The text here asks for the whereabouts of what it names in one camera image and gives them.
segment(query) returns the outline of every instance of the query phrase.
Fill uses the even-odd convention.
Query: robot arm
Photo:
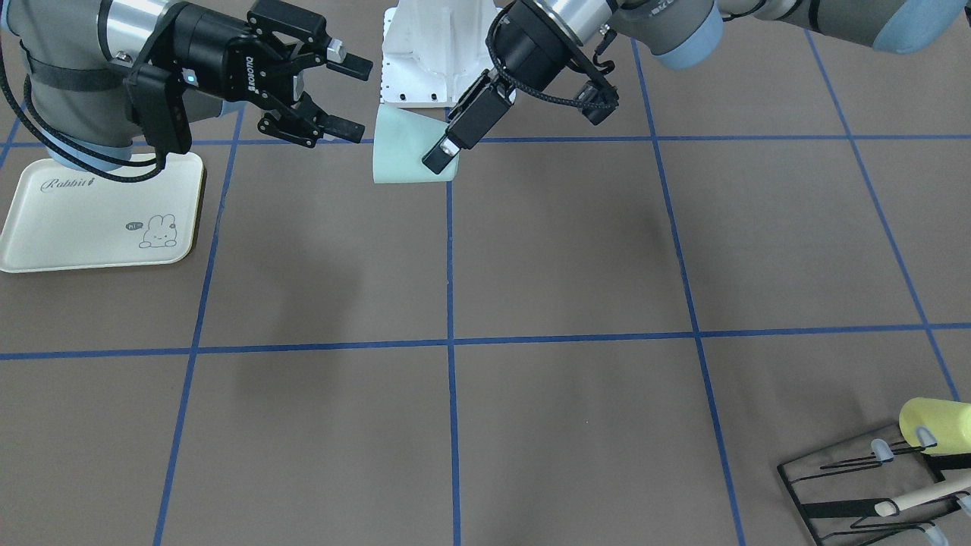
[[[247,20],[170,0],[72,0],[70,9],[6,0],[0,22],[21,39],[41,136],[57,148],[81,144],[53,150],[75,165],[105,156],[115,160],[99,165],[130,164],[141,134],[161,161],[184,154],[191,121],[238,101],[264,111],[262,132],[308,148],[324,135],[359,142],[364,130],[321,109],[302,72],[327,66],[366,81],[371,61],[347,53],[324,17],[280,0],[257,0]]]
[[[727,14],[780,20],[892,53],[927,47],[969,5],[966,0],[719,0]]]
[[[513,105],[513,91],[573,106],[597,124],[618,106],[606,63],[579,47],[614,33],[643,42],[664,66],[680,70],[718,46],[725,20],[754,15],[781,20],[877,51],[906,53],[933,42],[971,6],[967,0],[516,0],[492,24],[486,44],[495,65],[459,99],[442,139],[422,162],[441,173],[471,150]],[[543,89],[567,66],[590,76],[573,100]]]

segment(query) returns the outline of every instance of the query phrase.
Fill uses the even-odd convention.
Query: gray robot arm segment
[[[56,148],[122,149],[144,134],[160,156],[181,154],[188,123],[218,116],[223,100],[256,104],[260,130],[301,146],[363,132],[318,107],[302,71],[367,80],[372,63],[347,53],[323,17],[280,0],[257,0],[247,20],[171,0],[74,0],[71,10],[5,0],[0,18],[21,39],[36,115]]]
[[[720,0],[723,13],[757,8],[780,20],[877,51],[911,53],[936,40],[968,6],[964,0]]]

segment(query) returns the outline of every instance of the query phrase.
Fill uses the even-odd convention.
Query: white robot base
[[[492,68],[486,32],[492,0],[401,0],[385,12],[381,102],[446,108]]]
[[[122,167],[113,174],[144,170]],[[0,233],[0,271],[177,262],[192,250],[204,173],[196,154],[170,154],[160,174],[136,184],[104,180],[53,159],[34,161],[20,175]]]

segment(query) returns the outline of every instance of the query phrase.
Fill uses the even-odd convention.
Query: black cable
[[[82,154],[87,154],[95,159],[101,159],[102,161],[107,161],[122,167],[151,167],[152,165],[155,165],[154,159],[146,159],[144,161],[128,161],[125,159],[118,159],[117,157],[111,157],[110,155],[101,154],[89,149],[86,146],[76,143],[71,139],[71,137],[50,126],[50,124],[44,120],[44,117],[41,116],[41,113],[37,111],[37,108],[34,107],[33,85],[30,82],[30,76],[23,79],[23,103],[24,106],[27,107],[27,112],[34,117],[34,120],[41,125],[42,129],[47,131],[50,135],[63,144],[78,152],[81,152]]]
[[[0,6],[0,18],[2,17],[3,17],[3,8],[2,6]],[[51,139],[45,136],[40,129],[37,128],[34,122],[23,112],[23,110],[20,108],[20,105],[17,103],[17,100],[14,98],[14,93],[10,89],[10,82],[7,79],[7,64],[4,60],[2,44],[0,44],[0,92],[3,93],[4,98],[7,100],[7,104],[9,104],[11,109],[14,110],[14,114],[17,115],[17,118],[20,120],[20,123],[22,123],[23,126],[26,127],[28,131],[30,131],[30,134],[34,135],[34,138],[36,138],[42,144],[48,147],[48,150],[53,151],[54,153],[60,155],[61,157],[64,157],[69,162],[81,167],[83,170],[88,171],[91,174],[95,174],[105,180],[110,180],[113,182],[133,184],[133,183],[144,182],[148,179],[151,179],[156,175],[158,175],[158,173],[162,172],[162,169],[165,168],[165,156],[157,155],[155,157],[155,167],[150,172],[144,175],[135,176],[135,177],[122,177],[122,176],[113,175],[111,173],[102,171],[101,169],[97,169],[93,165],[89,165],[85,163],[84,161],[74,157],[73,155],[68,154],[59,146],[57,146]]]
[[[745,12],[743,14],[728,14],[727,16],[722,17],[721,20],[723,20],[725,22],[729,22],[729,21],[735,20],[735,19],[737,19],[739,17],[748,17],[751,14],[754,14],[755,12],[757,12],[758,10],[761,10],[768,2],[769,2],[769,0],[759,0],[758,1],[758,4],[755,4],[755,7],[752,8],[752,9],[750,9],[750,10],[748,10],[747,12]]]
[[[499,21],[501,21],[510,12],[510,10],[512,10],[514,5],[516,5],[516,2],[509,4],[508,6],[503,8],[501,12],[499,12],[499,15],[492,21],[492,25],[489,26],[488,33],[485,35],[485,48],[488,50],[489,57],[492,59],[492,64],[495,65],[495,70],[496,70],[496,73],[499,74],[499,77],[501,77],[506,82],[509,82],[510,84],[512,84],[512,86],[515,87],[516,89],[520,89],[522,92],[526,93],[527,95],[530,95],[534,98],[537,98],[539,100],[542,100],[544,102],[549,102],[552,104],[559,104],[561,106],[570,106],[573,108],[579,108],[581,110],[615,109],[619,105],[619,102],[616,100],[612,102],[589,102],[589,101],[573,100],[573,99],[566,99],[566,98],[555,97],[552,95],[547,95],[546,93],[544,93],[543,91],[540,91],[539,89],[536,89],[530,85],[524,84],[520,80],[516,79],[515,76],[510,74],[503,66],[503,62],[499,58],[499,55],[496,54],[495,52],[495,34],[496,34],[496,30],[498,30],[499,28]]]
[[[600,69],[600,74],[602,76],[607,76],[611,72],[614,72],[614,69],[617,68],[617,64],[613,60],[605,60],[604,62],[600,62],[600,55],[607,51],[607,48],[614,43],[616,38],[617,31],[611,28],[606,34],[604,34],[604,39],[593,51],[593,66]]]

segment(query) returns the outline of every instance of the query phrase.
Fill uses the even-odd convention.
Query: grid line
[[[893,232],[890,230],[887,215],[884,213],[884,208],[880,204],[880,198],[877,196],[877,192],[873,187],[873,181],[870,179],[870,173],[866,168],[866,163],[863,161],[863,155],[860,153],[859,146],[856,144],[856,139],[853,132],[850,130],[850,123],[847,121],[846,115],[843,112],[843,107],[840,105],[840,100],[836,96],[836,89],[833,87],[833,83],[829,80],[829,75],[826,73],[826,67],[822,62],[820,51],[816,47],[816,41],[813,40],[813,35],[809,32],[809,30],[804,32],[806,35],[806,40],[809,42],[809,47],[813,51],[813,57],[816,59],[816,63],[819,66],[822,79],[825,81],[826,88],[829,90],[829,96],[832,98],[833,106],[836,108],[836,113],[839,115],[840,122],[843,123],[843,128],[846,130],[847,139],[850,142],[850,146],[853,148],[853,153],[856,157],[856,164],[859,166],[860,174],[863,175],[863,182],[866,184],[866,189],[870,193],[870,199],[873,201],[873,206],[877,210],[877,216],[880,218],[880,224],[883,226],[884,233],[887,235],[887,240],[890,243],[890,248],[893,250],[893,257],[897,260],[897,265],[900,267],[900,273],[903,275],[904,282],[907,284],[907,290],[910,292],[911,298],[914,300],[914,306],[917,308],[918,315],[921,317],[921,324],[923,325],[924,331],[927,334],[927,340],[930,342],[930,347],[934,352],[934,356],[937,358],[937,364],[941,369],[941,373],[944,375],[945,382],[948,384],[948,389],[951,391],[951,397],[956,401],[960,401],[961,397],[957,392],[957,386],[954,384],[954,378],[951,376],[951,370],[948,369],[948,364],[944,360],[944,355],[941,354],[941,349],[937,345],[937,339],[934,337],[934,331],[930,327],[930,322],[927,320],[926,313],[924,313],[921,299],[918,297],[917,289],[914,286],[914,281],[911,279],[910,272],[907,270],[907,264],[904,262],[903,254],[900,252],[900,248],[897,246],[896,238],[894,238]]]
[[[17,135],[17,129],[20,127],[20,118],[14,118],[14,124],[10,127],[10,133],[7,135],[7,142],[3,145],[3,151],[0,152],[0,168],[3,168],[4,163],[7,162],[7,154],[10,153],[10,146],[14,142],[14,137]]]
[[[759,328],[738,330],[699,330],[701,338],[772,337],[838,335],[849,333],[876,333],[932,330],[971,330],[971,323],[929,324],[872,324],[851,326],[812,326],[798,328]],[[641,333],[591,333],[577,335],[521,335],[507,337],[456,337],[455,347],[482,345],[552,344],[552,343],[605,343],[615,341],[654,341],[662,339],[692,339],[693,331],[641,332]],[[374,349],[400,349],[410,347],[448,347],[450,340],[404,339],[389,341],[346,341],[334,343],[297,343],[282,345],[221,345],[199,347],[198,355],[240,355],[247,353],[290,353],[313,351],[360,351]],[[70,359],[70,358],[124,358],[188,356],[191,347],[164,347],[155,349],[114,349],[92,351],[49,351],[32,353],[0,353],[0,361]]]
[[[648,94],[648,83],[644,77],[644,68],[641,65],[641,54],[637,48],[637,41],[630,39],[630,47],[634,51],[634,63],[637,68],[637,76],[640,79],[641,94],[644,98],[644,111],[648,119],[648,127],[651,130],[652,146],[654,159],[657,161],[657,175],[660,178],[661,190],[664,194],[664,207],[667,210],[668,221],[671,223],[671,236],[674,239],[675,253],[678,256],[678,266],[681,269],[682,284],[685,289],[685,301],[687,312],[691,319],[691,333],[694,339],[694,346],[698,353],[698,363],[701,368],[701,378],[705,385],[705,395],[708,398],[708,411],[712,419],[712,428],[715,433],[715,440],[719,448],[719,459],[721,460],[721,474],[724,478],[725,492],[728,495],[728,503],[731,507],[732,521],[735,525],[735,536],[739,546],[746,546],[745,530],[742,526],[742,517],[739,513],[738,500],[735,496],[735,485],[731,477],[731,466],[728,462],[728,452],[725,449],[724,437],[721,433],[721,420],[719,418],[719,408],[715,401],[715,390],[712,387],[711,375],[708,371],[708,360],[705,357],[705,347],[702,342],[700,328],[698,327],[698,316],[694,309],[694,298],[691,295],[691,283],[687,276],[685,265],[685,255],[681,246],[681,238],[678,235],[678,220],[675,216],[674,205],[671,201],[671,192],[667,184],[667,174],[664,170],[664,158],[661,156],[660,142],[657,139],[657,130],[654,125],[654,116],[651,109],[651,97]]]
[[[454,267],[454,208],[452,206],[452,181],[445,185],[446,210],[446,323],[449,351],[449,433],[452,445],[452,544],[462,543],[462,510],[460,466],[458,457],[458,386],[455,380],[455,267]]]
[[[815,141],[815,140],[849,140],[847,135],[657,135],[660,142],[721,142],[721,141]],[[890,141],[916,141],[916,140],[971,140],[971,134],[854,134],[854,140],[890,140]],[[651,135],[574,135],[574,136],[528,136],[528,137],[485,137],[480,144],[544,144],[557,142],[651,142]],[[192,142],[192,146],[285,146],[290,144],[287,141],[276,139],[240,139],[220,140],[204,139]],[[318,146],[334,146],[352,144],[345,140],[334,140],[331,142],[318,142]],[[374,144],[374,139],[366,138],[361,140],[361,144]],[[145,142],[136,142],[135,146],[146,146]],[[40,142],[8,142],[0,144],[0,148],[5,154],[8,149],[13,148],[43,148]]]
[[[236,128],[233,133],[233,140],[239,140],[240,131],[243,128],[243,112],[236,114]],[[179,460],[179,448],[182,444],[182,432],[185,425],[185,411],[188,407],[188,399],[192,390],[192,377],[195,372],[195,362],[199,355],[199,341],[202,338],[202,324],[206,319],[206,305],[209,302],[209,288],[213,281],[213,270],[216,268],[216,253],[219,246],[219,227],[222,222],[222,213],[226,207],[226,194],[229,192],[229,184],[233,176],[233,166],[236,163],[236,151],[238,146],[235,144],[229,148],[229,158],[226,161],[226,174],[222,181],[222,193],[219,196],[219,208],[216,213],[216,226],[213,228],[213,241],[209,247],[209,260],[206,264],[206,277],[202,284],[202,293],[199,296],[199,312],[196,317],[195,330],[192,334],[192,346],[189,348],[188,363],[185,366],[185,379],[183,383],[182,396],[179,400],[179,413],[176,417],[175,432],[172,435],[172,449],[169,453],[169,463],[165,471],[165,482],[162,487],[162,499],[158,506],[158,520],[155,523],[155,534],[152,546],[160,546],[162,534],[165,531],[165,518],[168,515],[169,498],[172,494],[172,484],[175,480],[176,463]]]

